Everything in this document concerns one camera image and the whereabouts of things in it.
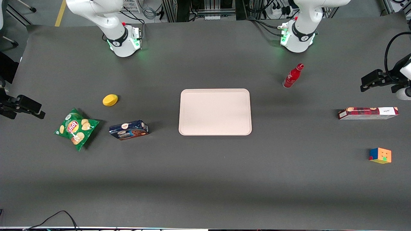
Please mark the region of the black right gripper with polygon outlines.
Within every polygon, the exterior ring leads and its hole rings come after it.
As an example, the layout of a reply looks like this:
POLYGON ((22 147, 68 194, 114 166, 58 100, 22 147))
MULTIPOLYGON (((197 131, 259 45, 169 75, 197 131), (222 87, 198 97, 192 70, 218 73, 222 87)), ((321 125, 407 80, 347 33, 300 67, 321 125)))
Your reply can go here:
POLYGON ((25 96, 18 95, 17 98, 1 98, 0 114, 14 120, 17 113, 31 114, 39 119, 44 119, 45 112, 41 111, 42 105, 37 101, 25 96))

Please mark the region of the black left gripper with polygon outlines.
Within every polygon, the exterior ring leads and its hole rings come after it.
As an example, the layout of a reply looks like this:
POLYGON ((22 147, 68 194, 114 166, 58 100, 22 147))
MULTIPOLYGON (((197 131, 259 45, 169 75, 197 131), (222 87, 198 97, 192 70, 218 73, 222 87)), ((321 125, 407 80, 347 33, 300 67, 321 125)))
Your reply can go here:
POLYGON ((369 74, 361 78, 361 92, 365 92, 374 87, 383 87, 387 85, 391 86, 392 93, 398 92, 402 89, 402 79, 395 75, 388 75, 380 69, 371 71, 369 74))

